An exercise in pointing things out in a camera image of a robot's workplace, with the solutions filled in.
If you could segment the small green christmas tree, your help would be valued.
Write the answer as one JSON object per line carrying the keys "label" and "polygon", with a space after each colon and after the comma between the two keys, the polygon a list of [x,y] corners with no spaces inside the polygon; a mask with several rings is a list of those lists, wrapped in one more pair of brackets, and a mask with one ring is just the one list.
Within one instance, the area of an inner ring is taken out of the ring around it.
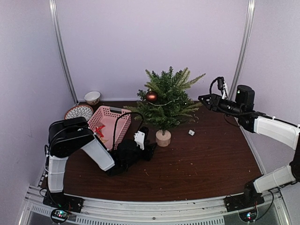
{"label": "small green christmas tree", "polygon": [[[186,90],[205,74],[190,80],[190,70],[187,67],[178,72],[174,72],[172,67],[169,67],[168,71],[162,71],[161,74],[148,70],[145,72],[149,78],[144,85],[147,90],[138,91],[137,96],[140,100],[135,106],[124,106],[124,108],[140,113],[141,115],[137,115],[135,119],[144,118],[145,124],[155,127],[158,146],[166,147],[171,143],[171,129],[195,121],[195,112],[199,110],[202,103],[190,98]],[[156,102],[146,100],[148,90],[153,90],[158,94]]]}

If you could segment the gold star ornament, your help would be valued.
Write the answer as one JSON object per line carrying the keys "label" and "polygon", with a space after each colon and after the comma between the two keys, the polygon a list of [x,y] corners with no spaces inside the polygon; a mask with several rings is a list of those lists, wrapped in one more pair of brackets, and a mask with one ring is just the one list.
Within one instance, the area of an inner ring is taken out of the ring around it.
{"label": "gold star ornament", "polygon": [[108,140],[105,139],[104,137],[100,137],[100,141],[101,141],[102,143],[106,143]]}

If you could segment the red ball ornament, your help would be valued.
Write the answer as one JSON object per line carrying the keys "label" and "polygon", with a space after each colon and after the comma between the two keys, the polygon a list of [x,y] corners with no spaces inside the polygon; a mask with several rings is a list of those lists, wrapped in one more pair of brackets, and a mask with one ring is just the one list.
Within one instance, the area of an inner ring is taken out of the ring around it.
{"label": "red ball ornament", "polygon": [[153,91],[153,90],[148,90],[148,92],[146,93],[146,100],[149,102],[156,102],[158,99],[158,94]]}

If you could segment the pink plastic basket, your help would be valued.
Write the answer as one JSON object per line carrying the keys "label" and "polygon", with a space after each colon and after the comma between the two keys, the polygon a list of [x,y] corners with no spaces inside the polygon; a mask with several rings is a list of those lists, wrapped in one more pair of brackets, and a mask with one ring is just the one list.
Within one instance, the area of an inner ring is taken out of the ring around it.
{"label": "pink plastic basket", "polygon": [[105,125],[102,129],[104,138],[108,141],[104,143],[108,150],[113,149],[113,143],[115,143],[114,148],[123,140],[130,124],[131,115],[123,114],[131,112],[123,108],[100,106],[92,117],[88,121],[89,128],[94,132],[95,127]]}

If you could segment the red ribbon bow ornament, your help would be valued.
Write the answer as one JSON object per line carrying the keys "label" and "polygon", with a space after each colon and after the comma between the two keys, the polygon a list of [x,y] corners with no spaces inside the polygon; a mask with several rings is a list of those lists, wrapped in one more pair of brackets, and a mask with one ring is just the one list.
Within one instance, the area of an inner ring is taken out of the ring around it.
{"label": "red ribbon bow ornament", "polygon": [[96,135],[98,136],[98,137],[104,137],[104,135],[103,135],[103,132],[102,132],[102,129],[105,127],[105,125],[101,125],[101,126],[98,126],[98,127],[95,127],[95,130],[94,130],[94,132],[96,133]]}

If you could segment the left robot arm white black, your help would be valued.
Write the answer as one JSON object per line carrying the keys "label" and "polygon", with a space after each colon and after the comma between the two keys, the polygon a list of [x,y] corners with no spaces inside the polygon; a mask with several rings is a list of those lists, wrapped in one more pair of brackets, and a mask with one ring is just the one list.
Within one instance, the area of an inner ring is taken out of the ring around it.
{"label": "left robot arm white black", "polygon": [[108,176],[116,176],[140,160],[150,161],[157,147],[157,143],[147,139],[149,129],[139,127],[133,139],[122,140],[108,150],[84,117],[56,121],[48,131],[48,198],[57,208],[65,207],[68,202],[62,194],[65,167],[77,150],[83,150]]}

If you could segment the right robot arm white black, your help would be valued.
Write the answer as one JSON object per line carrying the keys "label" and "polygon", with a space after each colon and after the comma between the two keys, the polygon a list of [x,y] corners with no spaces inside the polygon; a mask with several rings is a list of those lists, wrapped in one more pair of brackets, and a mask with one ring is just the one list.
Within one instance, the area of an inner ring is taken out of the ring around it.
{"label": "right robot arm white black", "polygon": [[260,193],[300,181],[299,125],[254,111],[254,98],[255,91],[246,85],[237,86],[234,101],[226,99],[224,91],[221,96],[209,93],[198,97],[208,110],[233,116],[246,131],[272,138],[295,151],[293,160],[288,165],[255,179],[245,187],[247,192],[240,197],[240,203],[245,207],[256,202]]}

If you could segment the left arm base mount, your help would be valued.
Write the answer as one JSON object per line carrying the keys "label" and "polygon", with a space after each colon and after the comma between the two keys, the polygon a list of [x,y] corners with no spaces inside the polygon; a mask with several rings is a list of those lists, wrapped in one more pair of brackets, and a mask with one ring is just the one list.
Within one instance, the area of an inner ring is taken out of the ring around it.
{"label": "left arm base mount", "polygon": [[84,200],[80,197],[65,195],[63,192],[51,193],[46,191],[43,204],[53,207],[50,219],[56,224],[66,222],[73,213],[80,213]]}

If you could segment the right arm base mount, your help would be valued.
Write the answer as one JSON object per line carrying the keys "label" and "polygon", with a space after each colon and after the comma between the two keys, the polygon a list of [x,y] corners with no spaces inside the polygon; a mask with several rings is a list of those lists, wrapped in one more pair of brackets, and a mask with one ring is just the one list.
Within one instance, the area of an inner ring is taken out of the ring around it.
{"label": "right arm base mount", "polygon": [[224,204],[227,212],[236,211],[242,222],[252,223],[259,218],[258,205],[263,204],[264,198],[259,196],[247,200],[244,195],[227,195]]}

